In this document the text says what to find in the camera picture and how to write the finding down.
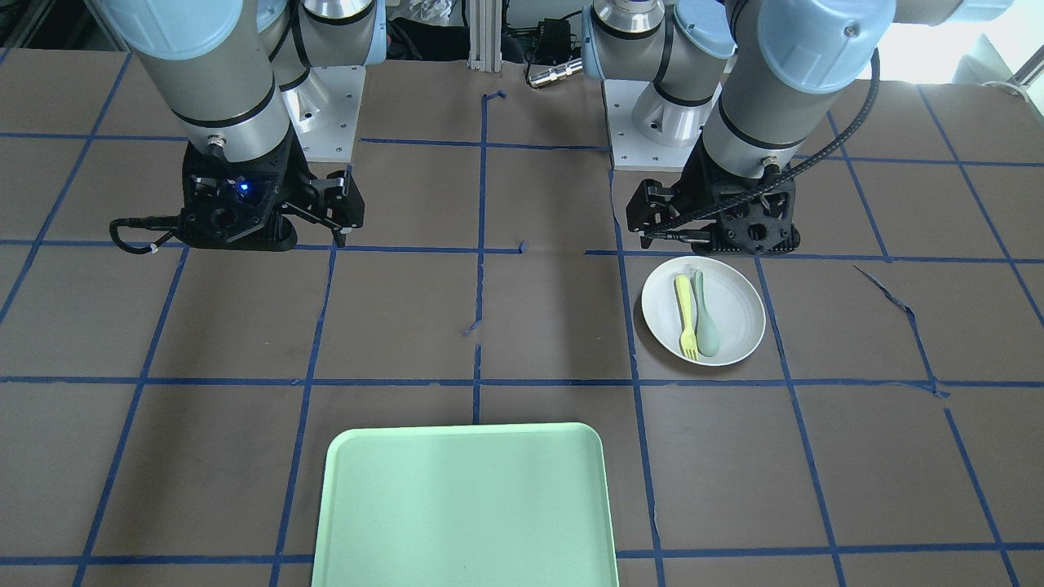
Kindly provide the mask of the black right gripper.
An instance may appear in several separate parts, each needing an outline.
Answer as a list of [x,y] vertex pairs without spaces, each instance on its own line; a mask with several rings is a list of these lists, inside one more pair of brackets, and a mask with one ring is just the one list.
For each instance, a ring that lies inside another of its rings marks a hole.
[[[182,189],[176,237],[191,248],[286,252],[298,234],[285,215],[324,227],[332,245],[342,248],[347,234],[365,224],[365,201],[351,171],[314,179],[293,130],[271,152],[246,162],[187,145]],[[303,194],[303,208],[282,210]]]

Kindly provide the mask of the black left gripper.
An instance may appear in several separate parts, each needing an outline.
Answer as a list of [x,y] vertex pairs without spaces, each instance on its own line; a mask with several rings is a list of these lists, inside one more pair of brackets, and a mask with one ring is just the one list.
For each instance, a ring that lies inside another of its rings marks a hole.
[[655,179],[643,179],[626,204],[626,229],[638,233],[642,248],[652,241],[699,244],[701,252],[723,255],[784,255],[801,245],[794,226],[794,179],[748,203],[734,205],[708,217],[707,231],[668,231],[685,214],[740,196],[791,171],[791,166],[772,165],[767,179],[731,174],[708,155],[697,141],[682,172],[682,194]]

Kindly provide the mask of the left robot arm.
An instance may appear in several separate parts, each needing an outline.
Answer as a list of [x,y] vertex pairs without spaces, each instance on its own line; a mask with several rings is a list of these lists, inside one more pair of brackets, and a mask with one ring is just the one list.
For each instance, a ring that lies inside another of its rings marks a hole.
[[705,116],[675,183],[645,179],[626,206],[642,249],[784,255],[799,246],[794,179],[838,150],[876,103],[894,24],[988,22],[1009,1],[593,1],[589,77],[649,83]]

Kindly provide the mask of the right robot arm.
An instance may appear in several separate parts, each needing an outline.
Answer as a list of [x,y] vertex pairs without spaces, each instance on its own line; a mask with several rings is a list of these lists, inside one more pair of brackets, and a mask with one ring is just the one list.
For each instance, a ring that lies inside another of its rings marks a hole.
[[387,57],[383,1],[102,1],[118,33],[185,130],[183,205],[171,216],[109,224],[115,246],[153,254],[171,239],[197,249],[286,252],[292,217],[361,229],[365,201],[350,170],[310,171],[324,143],[350,160],[361,93],[337,93],[323,69]]

